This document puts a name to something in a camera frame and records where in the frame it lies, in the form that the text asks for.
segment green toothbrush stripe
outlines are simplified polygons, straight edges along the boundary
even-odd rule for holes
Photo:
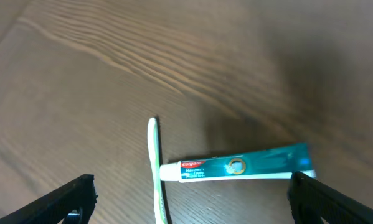
[[[166,224],[166,211],[163,200],[163,191],[161,189],[160,179],[160,160],[159,160],[159,133],[158,124],[155,118],[151,118],[148,126],[148,147],[149,147],[149,158],[150,165],[153,175],[153,187],[154,187],[154,212],[156,217],[156,223]]]

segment white cap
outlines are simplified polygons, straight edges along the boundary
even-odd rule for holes
[[[179,181],[181,179],[181,163],[161,165],[160,179],[162,181]]]

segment red label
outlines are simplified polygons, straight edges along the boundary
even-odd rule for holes
[[[191,161],[191,162],[181,162],[181,167],[191,169],[196,168],[203,164],[205,161]]]

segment toothbrush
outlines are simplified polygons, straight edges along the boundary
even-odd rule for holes
[[[159,131],[156,118],[150,118],[148,123],[148,149],[151,172],[153,175],[154,189],[154,217],[156,224],[167,224],[166,209],[164,207],[163,191],[160,180],[160,159],[159,159]]]

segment teal toothpaste tube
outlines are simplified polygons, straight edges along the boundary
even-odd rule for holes
[[[316,177],[307,144],[247,152],[160,166],[162,181],[196,182],[234,179],[290,179],[294,171]]]

